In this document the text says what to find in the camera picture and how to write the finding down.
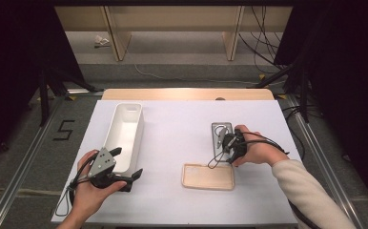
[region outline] white box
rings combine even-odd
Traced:
[[[113,150],[121,147],[121,154],[115,156],[113,171],[123,177],[136,172],[136,161],[143,133],[142,105],[138,103],[120,103],[116,106],[104,147]]]

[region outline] human hand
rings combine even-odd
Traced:
[[[77,170],[83,166],[90,156],[97,152],[96,150],[87,152],[77,163]],[[83,169],[82,175],[86,175],[89,170],[90,166],[88,164]],[[102,203],[109,195],[120,190],[126,184],[127,182],[125,181],[117,181],[105,189],[98,189],[89,181],[79,183],[75,190],[72,210],[58,228],[80,228],[92,214],[100,209]]]
[[[264,139],[263,137],[259,136],[259,132],[253,132],[254,135],[246,134],[251,132],[245,125],[237,125],[235,126],[235,129],[238,129],[241,133],[243,133],[245,141]],[[268,163],[270,166],[273,166],[275,163],[284,159],[289,158],[272,145],[265,143],[250,143],[247,144],[246,155],[239,157],[232,164],[234,166],[239,166],[246,162],[253,162],[255,164]]]

